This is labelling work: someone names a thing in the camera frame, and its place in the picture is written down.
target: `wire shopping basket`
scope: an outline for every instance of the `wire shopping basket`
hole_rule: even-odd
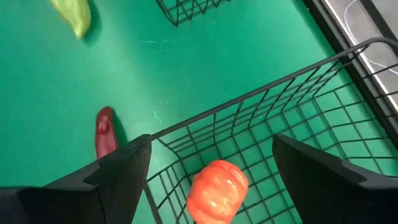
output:
[[[156,0],[167,19],[175,26],[227,1],[230,0]]]
[[[193,176],[213,160],[240,167],[248,195],[233,223],[301,223],[272,155],[282,133],[368,170],[398,177],[397,111],[361,53],[398,48],[376,38],[299,70],[152,136],[178,158],[147,180],[157,223],[193,223],[187,199]],[[355,76],[353,68],[362,68]]]

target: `green vegetable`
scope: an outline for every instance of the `green vegetable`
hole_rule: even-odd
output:
[[[51,0],[52,6],[72,26],[79,39],[84,38],[90,27],[91,14],[87,0]]]

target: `black metal wire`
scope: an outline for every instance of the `black metal wire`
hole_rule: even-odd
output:
[[[204,13],[209,6],[215,6],[221,1],[222,0],[206,0],[198,2],[197,0],[177,0],[177,4],[184,4],[184,6],[176,6],[175,9],[183,10],[183,15],[188,17],[191,16],[192,18],[196,12],[194,7],[199,9],[198,12]],[[192,7],[191,9],[186,8],[187,3],[190,3],[190,6]],[[387,105],[387,103],[385,107],[389,108],[390,113],[384,115],[373,113],[373,109],[368,107],[368,104],[374,101],[385,101],[388,96],[398,92],[389,94],[372,94],[372,97],[369,97],[369,95],[361,97],[362,93],[356,91],[355,89],[356,85],[358,84],[358,80],[349,79],[346,82],[339,83],[338,86],[332,86],[333,88],[326,89],[326,87],[333,84],[332,80],[336,79],[337,77],[347,78],[343,73],[348,67],[352,66],[353,63],[358,62],[360,53],[359,50],[362,52],[371,44],[376,42],[384,42],[390,47],[398,48],[398,44],[390,40],[380,38],[369,40],[349,50],[345,50],[340,54],[324,59],[321,62],[304,68],[264,87],[258,88],[257,90],[254,90],[246,95],[240,96],[225,104],[217,106],[216,108],[199,114],[196,117],[183,121],[175,126],[152,135],[153,140],[158,140],[161,145],[172,151],[178,157],[178,161],[174,162],[148,179],[149,188],[146,190],[146,194],[148,196],[148,200],[150,201],[152,213],[154,214],[156,223],[192,222],[186,209],[187,205],[185,202],[188,195],[184,191],[184,187],[191,186],[191,177],[206,166],[205,161],[208,160],[206,160],[203,152],[210,149],[212,149],[211,152],[214,152],[214,155],[212,155],[214,158],[224,159],[227,161],[233,158],[239,158],[239,160],[242,161],[241,169],[243,172],[245,172],[245,174],[248,175],[248,179],[252,180],[252,183],[249,184],[249,188],[253,190],[254,194],[258,195],[258,197],[255,197],[257,201],[249,205],[243,203],[242,209],[239,210],[238,214],[244,214],[249,223],[254,223],[255,220],[253,217],[251,217],[250,211],[251,209],[261,205],[261,208],[264,208],[264,213],[267,213],[268,215],[261,217],[262,220],[256,219],[257,223],[277,223],[277,217],[281,215],[288,216],[293,222],[298,223],[299,221],[296,220],[296,217],[292,211],[294,207],[289,205],[284,196],[288,195],[287,189],[282,189],[279,186],[277,181],[277,176],[279,173],[276,170],[273,170],[271,167],[273,156],[265,155],[262,150],[262,144],[270,141],[272,136],[277,134],[276,129],[278,133],[285,133],[290,135],[292,138],[297,139],[298,136],[295,134],[294,129],[304,127],[307,130],[307,135],[302,137],[300,141],[312,141],[315,147],[323,151],[328,151],[329,149],[337,147],[342,159],[371,159],[378,171],[383,174],[383,169],[377,160],[397,160],[398,153],[395,151],[395,147],[397,146],[387,144],[387,148],[390,151],[395,152],[395,154],[392,154],[392,156],[375,156],[372,153],[368,142],[370,140],[383,140],[384,142],[390,142],[392,139],[397,138],[398,133],[390,131],[391,129],[388,129],[389,131],[384,129],[382,126],[383,122],[380,121],[388,120],[392,122],[398,117],[396,111],[393,111],[391,106]],[[374,74],[369,72],[362,76],[361,80],[372,82],[372,85],[377,86],[377,83],[374,81],[372,75],[381,75],[380,73],[385,70],[386,69],[383,68],[377,72],[374,72]],[[338,94],[338,91],[344,89],[352,91],[359,100],[345,103],[345,101]],[[255,103],[247,105],[246,102],[248,101],[246,100],[254,99],[255,97],[256,99],[258,97],[259,100],[257,100]],[[333,105],[332,108],[322,109],[320,103],[324,97],[334,97],[336,98],[338,104]],[[303,109],[304,106],[311,106],[314,108],[314,112],[312,112],[310,115],[306,114],[306,110]],[[353,119],[348,111],[348,108],[350,107],[365,107],[365,110],[369,116],[361,119]],[[220,116],[220,111],[232,111],[232,109],[234,109],[234,111],[230,112],[230,114]],[[287,115],[288,113],[296,114],[297,120],[294,121],[294,123],[290,123],[291,120]],[[344,113],[347,116],[348,121],[338,124],[331,124],[328,118],[325,116],[328,113]],[[211,121],[205,124],[201,123],[201,126],[199,128],[195,128],[194,131],[190,129],[191,124],[195,124],[199,121],[205,121],[205,118],[211,118]],[[273,120],[275,119],[281,120],[283,122],[281,124],[283,127],[273,127]],[[323,126],[321,129],[313,129],[311,122],[316,119],[319,119],[319,121],[322,122]],[[359,126],[369,122],[372,122],[372,124],[375,125],[375,131],[378,133],[378,135],[363,136],[361,134]],[[336,128],[345,126],[353,127],[358,137],[355,139],[344,139],[343,141],[339,140],[334,130]],[[265,128],[267,133],[261,139],[258,139],[255,135],[255,129],[260,127]],[[177,135],[177,131],[181,130],[184,130],[186,134]],[[171,141],[165,141],[164,138],[166,136],[169,137],[169,134],[170,137],[173,137],[173,139]],[[242,134],[248,134],[248,138],[246,139],[248,143],[244,146],[239,145],[238,142],[238,136]],[[331,140],[331,142],[329,142],[327,145],[321,144],[320,136],[323,134],[327,134],[327,138],[330,138]],[[364,150],[366,150],[369,155],[347,156],[342,147],[342,144],[347,142],[362,142],[364,144]],[[235,151],[227,156],[223,156],[224,154],[222,152],[225,150],[225,148],[222,145],[224,143],[230,143],[235,148]],[[259,155],[260,158],[258,158],[258,161],[248,162],[245,155],[247,153],[254,152],[255,155]],[[198,167],[194,167],[194,169],[191,168],[188,172],[188,169],[186,168],[187,161],[193,158],[200,162],[198,163]],[[252,171],[252,169],[256,166],[263,166],[261,164],[264,164],[264,176],[255,179],[255,173]],[[175,166],[179,166],[181,168],[181,178],[178,178],[177,171],[174,169]],[[167,183],[170,182],[171,187],[167,188],[165,181],[167,181]],[[263,182],[265,183],[265,181],[270,181],[275,186],[276,190],[270,195],[267,194],[265,195],[266,197],[263,197],[260,184]],[[163,196],[161,196],[161,198],[155,198],[156,201],[159,202],[159,204],[156,205],[154,203],[153,195],[159,195],[158,193]],[[280,210],[272,211],[272,209],[269,207],[267,201],[272,198],[279,200],[282,205]],[[171,206],[170,209],[172,213],[167,215],[163,214],[162,208],[165,206]]]
[[[230,0],[206,0],[198,2],[197,0],[176,0],[175,4],[166,6],[167,0],[156,0],[160,9],[166,18],[175,26],[187,20],[191,20],[194,16],[206,11],[212,7],[218,7],[220,3]]]

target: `scratch on floor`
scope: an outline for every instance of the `scratch on floor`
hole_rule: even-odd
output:
[[[163,126],[163,121],[157,116],[157,112],[153,111],[152,113],[154,114],[154,118],[160,122],[160,125]]]

